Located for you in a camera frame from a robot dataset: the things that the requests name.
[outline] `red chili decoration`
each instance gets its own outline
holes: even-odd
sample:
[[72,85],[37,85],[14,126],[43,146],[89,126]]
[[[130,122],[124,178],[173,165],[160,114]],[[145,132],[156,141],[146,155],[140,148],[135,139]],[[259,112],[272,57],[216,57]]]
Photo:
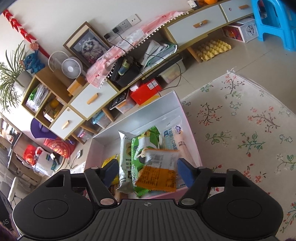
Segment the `red chili decoration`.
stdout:
[[36,40],[31,34],[28,34],[27,36],[32,40]]
[[25,39],[26,39],[29,43],[32,43],[32,40],[31,40],[28,36],[26,36]]
[[[17,21],[16,18],[13,17],[13,15],[6,9],[3,11],[3,15],[4,17],[6,17],[6,19],[10,22],[12,29],[15,28],[16,31],[20,32],[21,35],[29,42],[32,43],[33,41],[36,41],[36,38],[31,35],[28,34],[28,32],[26,30],[24,30],[23,28],[19,28],[22,25]],[[49,54],[41,47],[39,46],[39,51],[47,58],[49,58]]]

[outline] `floral rug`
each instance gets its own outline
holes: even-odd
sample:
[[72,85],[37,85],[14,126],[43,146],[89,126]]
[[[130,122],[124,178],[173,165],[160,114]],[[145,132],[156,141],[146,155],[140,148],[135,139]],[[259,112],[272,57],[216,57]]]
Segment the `floral rug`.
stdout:
[[217,172],[238,169],[282,206],[277,238],[295,237],[295,114],[258,84],[231,72],[181,102],[203,166]]

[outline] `yellow egg carton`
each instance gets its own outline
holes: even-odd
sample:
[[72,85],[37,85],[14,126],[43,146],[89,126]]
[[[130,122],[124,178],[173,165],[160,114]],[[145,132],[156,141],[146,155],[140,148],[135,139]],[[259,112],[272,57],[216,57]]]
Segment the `yellow egg carton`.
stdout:
[[196,53],[203,61],[208,61],[215,55],[226,52],[231,49],[231,45],[221,40],[210,40],[198,47]]

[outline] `blue plastic stool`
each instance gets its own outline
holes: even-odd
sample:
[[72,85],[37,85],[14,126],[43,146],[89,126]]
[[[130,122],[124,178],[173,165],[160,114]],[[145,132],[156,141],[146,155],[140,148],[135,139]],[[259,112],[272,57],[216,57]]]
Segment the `blue plastic stool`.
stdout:
[[259,0],[252,0],[252,7],[257,25],[258,39],[263,40],[263,34],[279,36],[284,49],[296,51],[295,27],[296,15],[280,0],[263,0],[267,18],[261,19],[258,5]]

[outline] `drawer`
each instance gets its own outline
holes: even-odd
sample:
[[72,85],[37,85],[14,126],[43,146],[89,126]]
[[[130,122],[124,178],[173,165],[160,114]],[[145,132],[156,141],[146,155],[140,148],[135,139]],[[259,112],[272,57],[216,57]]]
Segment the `drawer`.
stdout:
[[83,119],[68,107],[54,122],[50,130],[62,139],[65,139],[82,121]]
[[[86,119],[92,117],[95,112],[101,108],[107,101],[117,94],[116,90],[111,85],[104,82],[102,87],[96,88],[89,84],[71,103],[79,113]],[[87,103],[93,96],[97,97],[91,102]]]
[[[205,20],[207,20],[207,23],[202,26],[198,28],[193,26]],[[226,20],[219,5],[215,5],[183,18],[171,26],[168,26],[168,30],[176,40],[176,43],[181,46],[225,23]]]
[[220,5],[228,22],[253,13],[251,0],[230,0]]

